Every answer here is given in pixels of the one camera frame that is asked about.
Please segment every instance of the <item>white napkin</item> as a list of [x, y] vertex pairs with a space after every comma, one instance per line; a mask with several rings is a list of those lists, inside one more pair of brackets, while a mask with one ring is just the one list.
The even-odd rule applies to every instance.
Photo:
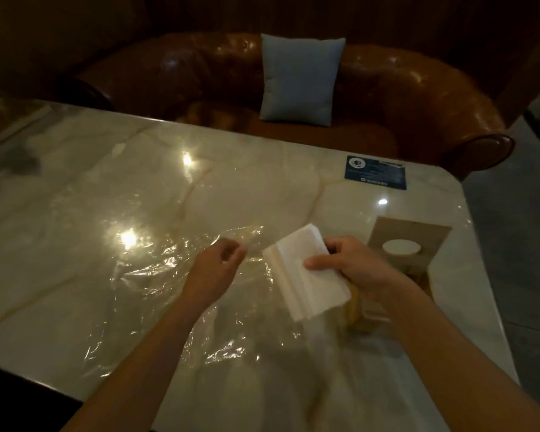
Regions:
[[294, 321], [309, 319], [350, 300], [350, 291], [338, 271], [309, 271], [303, 261], [328, 254], [320, 231], [309, 224], [262, 251]]

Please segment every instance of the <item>white circle logo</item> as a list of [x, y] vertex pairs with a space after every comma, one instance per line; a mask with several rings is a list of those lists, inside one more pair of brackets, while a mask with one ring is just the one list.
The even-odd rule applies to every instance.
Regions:
[[364, 168], [366, 166], [366, 161], [360, 158], [352, 158], [349, 161], [349, 164], [352, 168]]

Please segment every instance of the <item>person's right arm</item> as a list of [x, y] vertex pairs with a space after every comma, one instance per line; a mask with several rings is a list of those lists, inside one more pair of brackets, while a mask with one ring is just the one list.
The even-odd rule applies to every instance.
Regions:
[[416, 283], [353, 237], [324, 242], [332, 254], [309, 258], [304, 266], [340, 270], [384, 307], [453, 432], [540, 432], [540, 406], [472, 344]]

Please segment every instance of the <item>forearm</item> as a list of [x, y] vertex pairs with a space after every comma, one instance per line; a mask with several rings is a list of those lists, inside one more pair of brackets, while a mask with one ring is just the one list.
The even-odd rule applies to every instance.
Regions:
[[189, 300], [176, 300], [63, 431], [148, 431], [202, 311]]
[[540, 431], [540, 407], [472, 344], [418, 286], [404, 280], [382, 305], [453, 432]]

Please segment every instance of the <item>pillow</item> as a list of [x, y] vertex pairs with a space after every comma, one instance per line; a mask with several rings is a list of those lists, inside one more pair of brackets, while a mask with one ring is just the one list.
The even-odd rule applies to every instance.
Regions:
[[346, 39], [262, 34], [264, 99], [260, 119], [330, 126], [332, 95]]

